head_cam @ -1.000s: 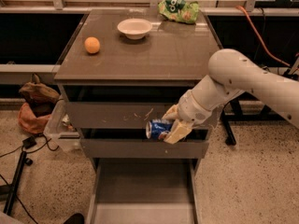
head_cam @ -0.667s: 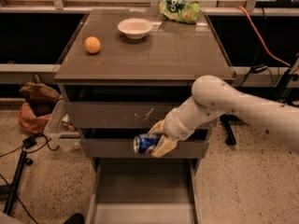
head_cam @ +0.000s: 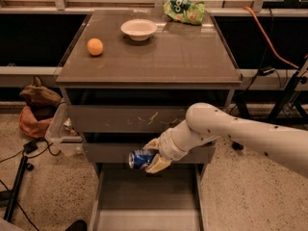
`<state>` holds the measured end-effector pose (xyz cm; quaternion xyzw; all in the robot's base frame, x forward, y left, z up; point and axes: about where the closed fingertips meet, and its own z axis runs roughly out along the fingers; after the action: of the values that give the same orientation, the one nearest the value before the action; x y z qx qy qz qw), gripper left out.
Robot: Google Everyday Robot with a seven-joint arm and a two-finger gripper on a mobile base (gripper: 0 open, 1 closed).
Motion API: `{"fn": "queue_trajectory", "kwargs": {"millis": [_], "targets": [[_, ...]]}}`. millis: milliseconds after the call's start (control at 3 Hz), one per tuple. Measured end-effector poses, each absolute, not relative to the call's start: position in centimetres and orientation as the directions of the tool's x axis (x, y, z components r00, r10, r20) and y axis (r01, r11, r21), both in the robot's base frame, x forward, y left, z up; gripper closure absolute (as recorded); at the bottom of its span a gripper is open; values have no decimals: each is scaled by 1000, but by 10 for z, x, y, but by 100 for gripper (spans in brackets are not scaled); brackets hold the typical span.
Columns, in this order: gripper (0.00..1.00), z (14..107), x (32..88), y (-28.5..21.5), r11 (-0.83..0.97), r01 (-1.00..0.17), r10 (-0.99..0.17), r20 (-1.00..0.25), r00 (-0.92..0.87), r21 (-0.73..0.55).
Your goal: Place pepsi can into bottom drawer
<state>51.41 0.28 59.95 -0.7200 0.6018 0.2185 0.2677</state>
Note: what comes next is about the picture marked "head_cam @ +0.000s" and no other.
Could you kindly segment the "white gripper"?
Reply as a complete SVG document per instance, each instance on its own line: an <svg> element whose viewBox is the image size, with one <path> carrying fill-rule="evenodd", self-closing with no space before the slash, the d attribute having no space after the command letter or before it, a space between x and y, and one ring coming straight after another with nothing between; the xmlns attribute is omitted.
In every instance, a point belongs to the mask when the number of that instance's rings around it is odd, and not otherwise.
<svg viewBox="0 0 308 231"><path fill-rule="evenodd" d="M150 165L145 169L147 173L157 173L170 166L171 161L179 161L182 152L179 150L172 138L172 129L167 129L161 134L159 139L153 139L148 142L144 149L158 150L160 154L156 154Z"/></svg>

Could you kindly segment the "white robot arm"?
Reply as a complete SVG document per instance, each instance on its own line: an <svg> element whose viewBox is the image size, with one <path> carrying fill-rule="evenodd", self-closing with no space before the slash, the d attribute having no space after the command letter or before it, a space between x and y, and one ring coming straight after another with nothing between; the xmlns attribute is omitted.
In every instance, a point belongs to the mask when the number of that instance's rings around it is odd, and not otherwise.
<svg viewBox="0 0 308 231"><path fill-rule="evenodd" d="M157 151L145 171L159 172L193 148L218 138L239 143L308 176L308 131L234 117L207 103L191 105L182 122L145 146Z"/></svg>

